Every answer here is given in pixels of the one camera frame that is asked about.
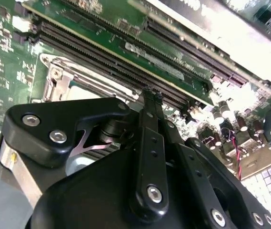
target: silver screw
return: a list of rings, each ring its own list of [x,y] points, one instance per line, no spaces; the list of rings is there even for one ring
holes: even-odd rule
[[[153,118],[153,114],[151,114],[150,112],[147,112],[147,115],[148,115],[150,118]]]
[[[200,147],[200,142],[198,140],[193,141],[197,147]]]
[[[63,131],[61,131],[61,130],[53,130],[50,133],[50,139],[55,143],[62,144],[62,143],[65,143],[68,138],[67,138],[66,134]]]
[[[148,193],[149,198],[154,203],[160,203],[162,201],[162,193],[157,187],[149,186],[147,188],[147,193]]]
[[[125,104],[123,104],[123,103],[119,103],[119,104],[118,104],[118,107],[119,107],[121,110],[126,110],[126,106],[125,106]]]
[[[271,217],[267,214],[264,214],[265,218],[267,219],[267,222],[271,224]]]
[[[56,68],[53,68],[50,71],[50,75],[55,79],[55,80],[59,80],[62,77],[62,72]]]
[[[254,216],[256,223],[258,223],[260,226],[263,226],[263,221],[262,221],[261,217],[255,212],[253,212],[253,216]]]
[[[219,224],[220,227],[225,226],[225,219],[224,219],[223,215],[218,210],[213,208],[211,210],[211,215],[212,215],[213,219],[216,221],[216,223]]]
[[[171,121],[167,121],[169,127],[174,128],[174,124]]]
[[[40,119],[33,114],[27,114],[23,116],[22,122],[28,126],[38,126],[40,124]]]

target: black mechanical arm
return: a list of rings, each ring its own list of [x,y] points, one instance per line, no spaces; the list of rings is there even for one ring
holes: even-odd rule
[[[184,142],[144,90],[138,113],[116,98],[10,108],[0,178],[34,208],[29,229],[271,229],[271,214],[196,138]],[[120,149],[70,175],[71,155]]]

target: motherboard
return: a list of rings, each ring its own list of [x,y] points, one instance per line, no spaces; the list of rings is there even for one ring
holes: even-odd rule
[[[198,137],[236,173],[232,135],[244,163],[268,144],[271,81],[162,4],[180,6],[201,27],[207,22],[193,12],[217,12],[199,0],[0,0],[0,124],[9,107],[24,103],[117,97],[140,110],[137,99],[150,88],[183,139]],[[222,5],[271,41],[271,1]]]

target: dimm slot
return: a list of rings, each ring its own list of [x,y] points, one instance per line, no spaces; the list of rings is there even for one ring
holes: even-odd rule
[[[247,82],[241,76],[226,68],[223,64],[212,59],[204,52],[188,44],[186,41],[182,41],[178,36],[163,26],[159,25],[158,23],[154,22],[153,20],[147,19],[145,31],[154,35],[171,47],[179,50],[185,56],[188,56],[189,58],[203,65],[205,68],[214,72],[216,75],[222,77],[224,80],[230,82],[231,84],[241,87]]]
[[[145,86],[151,87],[155,91],[160,91],[164,97],[164,102],[170,106],[181,109],[190,98],[174,88],[164,85],[158,79],[152,78],[145,72],[122,63],[118,58],[105,53],[97,47],[92,47],[83,40],[79,40],[61,28],[43,22],[41,24],[39,39],[45,44],[61,50],[65,54],[72,56],[75,61],[84,61],[89,64],[92,70],[99,70],[99,73],[112,76],[116,82],[125,82],[126,86],[142,89]]]

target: capacitor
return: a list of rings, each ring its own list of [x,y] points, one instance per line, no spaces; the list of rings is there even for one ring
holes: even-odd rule
[[[222,145],[221,138],[220,138],[220,135],[218,133],[214,133],[213,138],[214,138],[213,141],[214,141],[216,146],[221,146]]]
[[[261,122],[259,120],[255,120],[253,122],[253,126],[254,126],[255,132],[257,134],[263,134],[264,133],[263,127],[262,127]]]
[[[208,143],[208,147],[209,147],[210,150],[213,150],[213,149],[216,148],[216,145],[215,145],[213,140]]]
[[[224,122],[224,118],[222,117],[222,114],[217,106],[213,109],[212,115],[219,125]]]
[[[220,107],[220,112],[223,118],[229,118],[231,116],[231,110],[229,106],[227,105],[227,102],[221,101],[219,103],[219,107]]]
[[[247,131],[248,130],[248,127],[246,126],[244,118],[238,117],[237,118],[237,123],[238,123],[241,131]]]

